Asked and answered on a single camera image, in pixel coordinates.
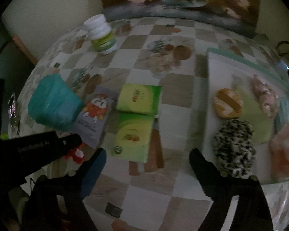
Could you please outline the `beige rose fabric bundle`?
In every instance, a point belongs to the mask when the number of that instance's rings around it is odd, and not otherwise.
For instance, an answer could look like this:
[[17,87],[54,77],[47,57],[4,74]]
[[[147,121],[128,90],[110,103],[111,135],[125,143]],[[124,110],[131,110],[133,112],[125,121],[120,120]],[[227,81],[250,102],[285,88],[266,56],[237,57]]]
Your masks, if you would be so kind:
[[252,91],[260,104],[261,111],[269,118],[275,118],[280,105],[279,96],[276,94],[275,90],[261,80],[256,74],[254,74],[251,79],[251,85]]

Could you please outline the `teal plastic bag roll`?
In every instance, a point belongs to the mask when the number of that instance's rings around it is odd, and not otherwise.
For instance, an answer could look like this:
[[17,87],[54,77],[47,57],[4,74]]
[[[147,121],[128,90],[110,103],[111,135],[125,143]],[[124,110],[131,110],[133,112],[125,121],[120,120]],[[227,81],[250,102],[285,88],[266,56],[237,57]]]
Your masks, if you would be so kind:
[[42,78],[28,104],[28,115],[38,124],[68,131],[84,102],[68,88],[59,74]]

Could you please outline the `green tissue pack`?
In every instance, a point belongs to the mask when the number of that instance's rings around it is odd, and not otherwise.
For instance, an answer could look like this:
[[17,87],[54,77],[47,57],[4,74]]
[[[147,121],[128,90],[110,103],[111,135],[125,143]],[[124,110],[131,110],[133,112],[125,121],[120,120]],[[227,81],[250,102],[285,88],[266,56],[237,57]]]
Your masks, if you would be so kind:
[[116,109],[121,112],[158,116],[162,86],[124,84]]
[[150,115],[120,113],[111,155],[131,162],[146,163],[154,119]]

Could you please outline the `white green-labelled bottle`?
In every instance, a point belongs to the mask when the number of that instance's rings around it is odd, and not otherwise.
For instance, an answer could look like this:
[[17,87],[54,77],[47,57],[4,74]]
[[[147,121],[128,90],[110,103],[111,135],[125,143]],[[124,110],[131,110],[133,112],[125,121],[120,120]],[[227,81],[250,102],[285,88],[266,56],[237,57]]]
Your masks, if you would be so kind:
[[99,54],[107,55],[116,49],[113,29],[104,14],[97,14],[89,18],[83,23],[82,28],[88,32],[88,39]]

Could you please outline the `keychain with charm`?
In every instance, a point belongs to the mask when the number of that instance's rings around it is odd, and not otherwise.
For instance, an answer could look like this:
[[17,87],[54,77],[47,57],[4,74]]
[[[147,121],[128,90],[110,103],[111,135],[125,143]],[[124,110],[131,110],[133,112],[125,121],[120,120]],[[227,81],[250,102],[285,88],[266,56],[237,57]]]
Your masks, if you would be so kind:
[[18,103],[16,100],[15,93],[11,94],[8,101],[8,116],[10,120],[10,125],[16,128],[17,135],[20,134],[20,114],[18,110]]

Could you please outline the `orange round puff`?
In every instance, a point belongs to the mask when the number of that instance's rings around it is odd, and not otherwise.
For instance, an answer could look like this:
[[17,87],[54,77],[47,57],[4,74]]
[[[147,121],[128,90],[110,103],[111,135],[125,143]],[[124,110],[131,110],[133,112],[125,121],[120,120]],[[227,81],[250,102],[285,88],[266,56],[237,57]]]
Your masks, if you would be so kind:
[[237,118],[242,114],[243,100],[233,89],[220,89],[214,97],[214,108],[221,118]]

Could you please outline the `light green cloth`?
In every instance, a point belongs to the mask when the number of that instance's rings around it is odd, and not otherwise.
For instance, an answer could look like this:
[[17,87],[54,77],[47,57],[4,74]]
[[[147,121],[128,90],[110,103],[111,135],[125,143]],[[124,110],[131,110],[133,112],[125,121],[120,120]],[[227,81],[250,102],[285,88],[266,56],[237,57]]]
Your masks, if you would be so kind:
[[242,87],[237,87],[236,92],[243,100],[243,110],[239,119],[247,121],[254,131],[252,143],[268,142],[272,137],[274,121],[261,111],[259,103],[250,92],[246,92]]

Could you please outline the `floral painting canvas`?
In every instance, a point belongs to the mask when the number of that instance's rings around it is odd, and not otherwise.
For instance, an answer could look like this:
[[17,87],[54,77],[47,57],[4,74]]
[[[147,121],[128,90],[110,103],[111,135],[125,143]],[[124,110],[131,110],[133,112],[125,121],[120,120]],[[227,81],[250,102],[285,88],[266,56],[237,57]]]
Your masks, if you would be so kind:
[[102,0],[109,20],[170,17],[209,23],[252,38],[260,0]]

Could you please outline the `pink fluffy plush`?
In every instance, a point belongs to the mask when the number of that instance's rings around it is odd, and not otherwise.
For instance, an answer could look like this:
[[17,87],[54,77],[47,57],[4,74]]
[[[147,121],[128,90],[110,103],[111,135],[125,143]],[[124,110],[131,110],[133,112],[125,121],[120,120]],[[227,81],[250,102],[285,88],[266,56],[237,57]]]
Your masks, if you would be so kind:
[[270,143],[271,176],[281,181],[289,178],[289,123],[276,134]]

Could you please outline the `leopard print plush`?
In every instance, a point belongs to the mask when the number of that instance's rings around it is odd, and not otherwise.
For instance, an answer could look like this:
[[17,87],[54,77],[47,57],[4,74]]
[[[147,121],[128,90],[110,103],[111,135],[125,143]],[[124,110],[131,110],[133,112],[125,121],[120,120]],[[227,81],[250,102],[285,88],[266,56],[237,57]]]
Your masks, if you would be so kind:
[[225,121],[213,137],[216,167],[236,178],[247,176],[255,161],[252,144],[253,128],[247,121],[237,118]]

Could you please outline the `checkered patterned tablecloth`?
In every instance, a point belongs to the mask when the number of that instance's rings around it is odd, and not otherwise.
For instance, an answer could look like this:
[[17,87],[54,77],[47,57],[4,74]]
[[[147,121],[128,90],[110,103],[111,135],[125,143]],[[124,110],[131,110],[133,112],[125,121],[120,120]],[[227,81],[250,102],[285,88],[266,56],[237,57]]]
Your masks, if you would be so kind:
[[109,54],[89,24],[60,37],[19,97],[20,134],[79,137],[43,148],[22,227],[285,230],[289,80],[266,43],[183,19],[112,22]]

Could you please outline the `cartoon snack packet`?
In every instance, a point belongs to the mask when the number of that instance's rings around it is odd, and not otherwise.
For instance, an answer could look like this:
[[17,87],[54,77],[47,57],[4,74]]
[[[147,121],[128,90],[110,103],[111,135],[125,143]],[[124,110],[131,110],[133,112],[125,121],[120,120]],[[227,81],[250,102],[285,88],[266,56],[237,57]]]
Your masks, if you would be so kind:
[[71,132],[78,134],[91,148],[96,148],[101,141],[108,117],[117,99],[117,92],[98,86],[76,118]]

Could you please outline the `light blue cloth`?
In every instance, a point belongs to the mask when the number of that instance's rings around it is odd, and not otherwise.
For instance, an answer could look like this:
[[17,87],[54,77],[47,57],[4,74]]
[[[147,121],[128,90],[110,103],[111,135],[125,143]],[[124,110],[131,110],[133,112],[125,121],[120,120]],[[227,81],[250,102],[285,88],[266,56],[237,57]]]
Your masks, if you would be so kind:
[[279,110],[274,120],[275,133],[277,134],[284,125],[289,123],[289,101],[286,98],[279,98]]

